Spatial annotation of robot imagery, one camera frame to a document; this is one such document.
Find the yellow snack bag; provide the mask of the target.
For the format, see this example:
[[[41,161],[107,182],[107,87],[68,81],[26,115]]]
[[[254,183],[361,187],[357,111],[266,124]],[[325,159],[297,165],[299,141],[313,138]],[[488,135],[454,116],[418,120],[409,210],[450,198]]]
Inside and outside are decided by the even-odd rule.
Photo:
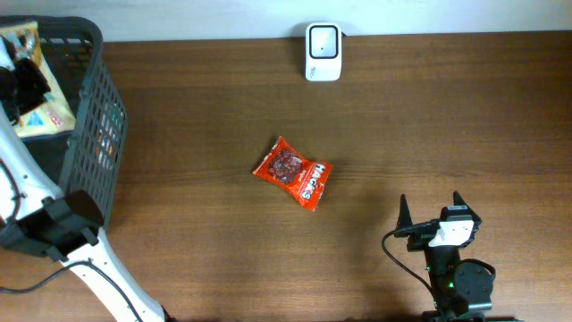
[[[43,55],[38,23],[36,21],[5,23],[1,26],[1,38],[13,42],[19,50],[27,49],[51,88],[51,91],[45,94],[45,103],[24,114],[16,125],[12,125],[16,134],[22,139],[27,139],[72,131],[76,118]]]

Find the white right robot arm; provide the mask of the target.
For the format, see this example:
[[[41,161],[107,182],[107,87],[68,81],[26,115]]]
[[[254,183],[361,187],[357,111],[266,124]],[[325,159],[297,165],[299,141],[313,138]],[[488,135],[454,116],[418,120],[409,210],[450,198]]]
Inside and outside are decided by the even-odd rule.
[[[491,295],[495,268],[483,261],[460,257],[459,251],[474,241],[482,223],[458,192],[453,204],[442,209],[440,217],[415,224],[407,199],[400,197],[396,238],[408,240],[409,252],[425,255],[429,291],[434,309],[421,315],[424,321],[485,321],[492,308]]]

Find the grey plastic mesh basket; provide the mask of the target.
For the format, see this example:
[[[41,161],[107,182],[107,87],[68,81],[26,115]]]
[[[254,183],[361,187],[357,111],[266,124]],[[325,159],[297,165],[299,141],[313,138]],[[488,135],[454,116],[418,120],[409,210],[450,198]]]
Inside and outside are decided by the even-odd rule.
[[[76,118],[72,131],[24,145],[62,191],[86,191],[109,225],[128,116],[102,57],[98,26],[81,17],[9,15],[1,24],[38,23],[41,50]]]

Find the white barcode scanner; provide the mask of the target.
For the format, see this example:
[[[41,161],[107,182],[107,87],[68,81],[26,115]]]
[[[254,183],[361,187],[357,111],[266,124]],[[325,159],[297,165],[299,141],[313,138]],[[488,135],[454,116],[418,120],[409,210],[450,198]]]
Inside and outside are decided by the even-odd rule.
[[[342,32],[333,22],[314,22],[305,34],[308,81],[336,81],[341,76]]]

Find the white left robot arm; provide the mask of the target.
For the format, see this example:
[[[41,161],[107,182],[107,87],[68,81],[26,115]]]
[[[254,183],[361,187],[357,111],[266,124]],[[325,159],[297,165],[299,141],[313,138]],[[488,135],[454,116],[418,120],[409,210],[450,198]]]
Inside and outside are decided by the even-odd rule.
[[[98,31],[1,28],[1,244],[72,271],[119,321],[165,321],[106,237],[128,129]]]

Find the red Hacks candy bag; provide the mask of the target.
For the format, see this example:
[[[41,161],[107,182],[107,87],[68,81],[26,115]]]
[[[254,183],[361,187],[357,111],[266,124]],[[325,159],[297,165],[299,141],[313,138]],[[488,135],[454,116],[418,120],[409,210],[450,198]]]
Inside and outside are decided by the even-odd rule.
[[[303,208],[315,211],[332,165],[304,158],[279,137],[252,174],[287,191]]]

